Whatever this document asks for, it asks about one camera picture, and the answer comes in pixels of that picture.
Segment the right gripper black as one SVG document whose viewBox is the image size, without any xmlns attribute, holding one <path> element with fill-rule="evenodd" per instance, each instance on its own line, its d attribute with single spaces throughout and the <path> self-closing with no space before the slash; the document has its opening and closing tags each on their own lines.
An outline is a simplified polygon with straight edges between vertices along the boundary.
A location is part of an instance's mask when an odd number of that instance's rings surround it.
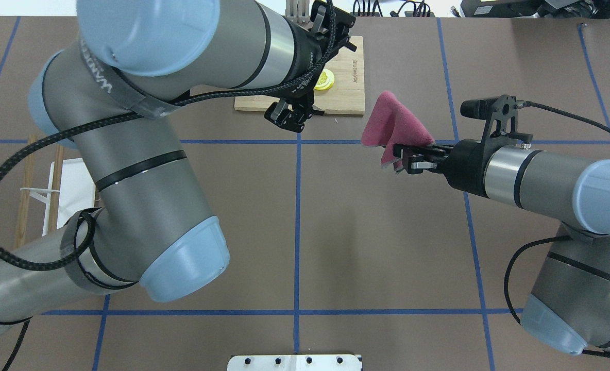
<svg viewBox="0 0 610 371">
<path fill-rule="evenodd" d="M 491 153 L 486 151 L 486 144 L 472 139 L 465 139 L 456 145 L 412 146 L 395 144 L 393 155 L 394 171 L 416 175 L 424 172 L 444 174 L 447 183 L 454 189 L 487 196 L 485 190 L 485 172 Z M 433 160 L 416 160 L 404 158 L 423 156 L 438 158 Z"/>
</svg>

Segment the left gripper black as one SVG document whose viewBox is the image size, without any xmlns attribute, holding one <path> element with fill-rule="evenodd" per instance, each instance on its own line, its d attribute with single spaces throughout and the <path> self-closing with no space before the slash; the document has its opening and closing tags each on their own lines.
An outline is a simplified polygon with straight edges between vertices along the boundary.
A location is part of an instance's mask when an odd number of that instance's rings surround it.
<svg viewBox="0 0 610 371">
<path fill-rule="evenodd" d="M 334 10 L 331 19 L 328 10 L 312 10 L 311 26 L 296 28 L 295 62 L 284 82 L 270 91 L 278 98 L 264 113 L 264 118 L 275 126 L 293 133 L 300 133 L 304 124 L 313 116 L 324 115 L 315 107 L 314 87 L 326 63 L 343 47 L 355 52 L 350 42 L 350 29 L 356 16 L 344 10 Z"/>
</svg>

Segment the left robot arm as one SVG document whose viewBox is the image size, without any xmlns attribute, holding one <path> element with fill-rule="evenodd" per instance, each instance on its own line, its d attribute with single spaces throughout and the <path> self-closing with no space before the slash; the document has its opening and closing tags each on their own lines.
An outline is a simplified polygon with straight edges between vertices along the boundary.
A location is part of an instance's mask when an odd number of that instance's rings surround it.
<svg viewBox="0 0 610 371">
<path fill-rule="evenodd" d="M 168 116 L 206 99 L 265 95 L 277 127 L 300 133 L 325 63 L 356 19 L 315 1 L 303 28 L 255 1 L 78 1 L 77 40 L 31 86 L 47 137 L 0 166 L 0 183 L 54 143 L 80 152 L 103 208 L 10 252 L 0 246 L 0 336 L 47 310 L 139 284 L 173 301 L 230 256 L 218 218 Z"/>
</svg>

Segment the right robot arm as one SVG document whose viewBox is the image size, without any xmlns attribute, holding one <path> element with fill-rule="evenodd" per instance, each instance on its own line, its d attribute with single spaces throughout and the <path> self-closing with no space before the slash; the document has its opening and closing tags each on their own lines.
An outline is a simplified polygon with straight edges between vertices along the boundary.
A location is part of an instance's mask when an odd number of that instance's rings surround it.
<svg viewBox="0 0 610 371">
<path fill-rule="evenodd" d="M 462 140 L 454 146 L 395 145 L 409 174 L 443 174 L 463 192 L 560 222 L 557 235 L 520 247 L 549 244 L 517 323 L 531 336 L 569 355 L 610 359 L 610 159 L 593 160 L 526 149 L 514 140 Z"/>
</svg>

